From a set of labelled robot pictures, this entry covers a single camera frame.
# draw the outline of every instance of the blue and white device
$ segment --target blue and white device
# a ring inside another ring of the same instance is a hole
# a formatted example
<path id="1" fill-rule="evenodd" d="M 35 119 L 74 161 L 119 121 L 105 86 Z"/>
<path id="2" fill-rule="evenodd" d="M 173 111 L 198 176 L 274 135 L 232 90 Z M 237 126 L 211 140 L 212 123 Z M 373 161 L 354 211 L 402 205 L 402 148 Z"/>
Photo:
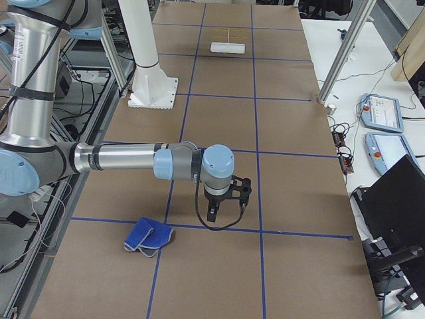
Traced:
<path id="1" fill-rule="evenodd" d="M 381 175 L 406 154 L 419 165 L 403 134 L 367 133 L 365 141 L 373 165 Z"/>
<path id="2" fill-rule="evenodd" d="M 364 94 L 361 101 L 361 120 L 367 128 L 403 133 L 400 103 L 396 98 Z"/>

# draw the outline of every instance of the white table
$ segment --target white table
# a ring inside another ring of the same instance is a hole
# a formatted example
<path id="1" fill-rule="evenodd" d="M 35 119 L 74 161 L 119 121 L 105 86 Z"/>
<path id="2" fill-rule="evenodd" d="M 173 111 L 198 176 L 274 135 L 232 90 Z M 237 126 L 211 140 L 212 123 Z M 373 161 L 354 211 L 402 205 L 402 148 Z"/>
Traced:
<path id="1" fill-rule="evenodd" d="M 349 21 L 314 21 L 303 20 L 303 27 L 311 59 L 314 63 L 314 69 L 318 80 L 325 80 L 332 62 L 341 45 L 341 33 L 338 29 L 349 28 Z M 372 23 L 366 23 L 364 26 L 355 48 L 353 49 L 349 60 L 338 78 L 347 78 L 353 74 L 372 74 L 378 70 L 385 69 L 392 61 L 392 54 L 386 48 L 383 40 Z M 413 108 L 408 110 L 402 108 L 402 115 L 412 118 L 424 117 L 425 110 L 416 96 L 412 97 L 413 91 L 407 82 L 395 82 L 390 72 L 394 68 L 395 63 L 391 65 L 384 73 L 383 78 L 379 81 L 373 93 L 382 96 L 390 96 L 397 98 L 401 106 Z M 336 123 L 348 122 L 355 123 L 358 118 L 356 116 L 355 106 L 360 102 L 360 97 L 365 93 L 371 93 L 373 86 L 383 75 L 383 71 L 374 76 L 358 76 L 345 81 L 337 82 L 333 87 L 332 93 L 327 99 L 326 104 L 332 103 L 337 106 L 337 110 L 332 115 Z M 425 154 L 425 122 L 424 121 L 404 121 L 404 135 L 406 136 L 410 147 L 415 155 Z M 374 132 L 372 129 L 365 128 L 362 123 L 356 135 L 357 125 L 350 129 L 345 139 L 345 143 L 354 151 L 354 173 L 349 174 L 347 178 L 347 191 L 350 193 L 358 186 L 371 186 L 378 178 L 379 174 L 374 169 L 369 158 L 366 145 L 365 134 Z M 418 159 L 422 171 L 425 171 L 425 158 Z M 369 232 L 366 230 L 365 223 L 361 217 L 357 205 L 352 202 L 354 215 L 356 217 L 357 228 L 362 239 L 368 237 Z M 387 311 L 395 308 L 399 301 L 396 299 L 396 292 L 392 292 L 386 298 L 385 308 Z M 394 319 L 423 319 L 425 318 L 425 307 L 420 305 L 413 311 L 405 309 L 399 310 L 391 316 Z"/>

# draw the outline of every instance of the black monitor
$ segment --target black monitor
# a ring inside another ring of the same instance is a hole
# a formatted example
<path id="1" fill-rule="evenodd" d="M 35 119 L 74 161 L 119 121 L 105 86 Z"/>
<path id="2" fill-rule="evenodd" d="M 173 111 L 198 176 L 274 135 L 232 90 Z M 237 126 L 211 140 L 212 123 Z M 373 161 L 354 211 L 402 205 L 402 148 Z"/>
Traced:
<path id="1" fill-rule="evenodd" d="M 362 197 L 361 211 L 375 239 L 382 237 L 392 253 L 414 245 L 425 249 L 425 175 L 410 156 L 401 158 Z M 399 266 L 425 304 L 425 258 Z"/>

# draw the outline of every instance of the blue cloth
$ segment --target blue cloth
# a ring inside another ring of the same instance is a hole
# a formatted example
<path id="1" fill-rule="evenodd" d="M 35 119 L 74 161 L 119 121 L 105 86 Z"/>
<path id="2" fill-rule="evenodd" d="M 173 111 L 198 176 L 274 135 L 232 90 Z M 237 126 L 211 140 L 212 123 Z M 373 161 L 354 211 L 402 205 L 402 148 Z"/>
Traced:
<path id="1" fill-rule="evenodd" d="M 124 241 L 127 251 L 139 250 L 147 257 L 153 257 L 158 250 L 169 243 L 173 229 L 159 221 L 142 217 Z"/>

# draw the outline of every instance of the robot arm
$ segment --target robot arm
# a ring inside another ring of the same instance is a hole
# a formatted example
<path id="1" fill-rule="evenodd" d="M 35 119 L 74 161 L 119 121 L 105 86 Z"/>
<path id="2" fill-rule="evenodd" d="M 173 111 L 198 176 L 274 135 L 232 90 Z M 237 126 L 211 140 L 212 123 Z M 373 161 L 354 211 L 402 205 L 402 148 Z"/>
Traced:
<path id="1" fill-rule="evenodd" d="M 189 142 L 89 146 L 53 141 L 50 125 L 60 39 L 67 34 L 101 37 L 101 1 L 9 0 L 9 4 L 15 44 L 8 124 L 0 134 L 0 194 L 24 197 L 52 181 L 89 170 L 150 168 L 157 178 L 196 181 L 198 186 L 202 181 L 209 200 L 208 221 L 215 221 L 225 199 L 239 199 L 242 216 L 250 180 L 233 176 L 233 153 L 225 146 L 203 151 Z"/>

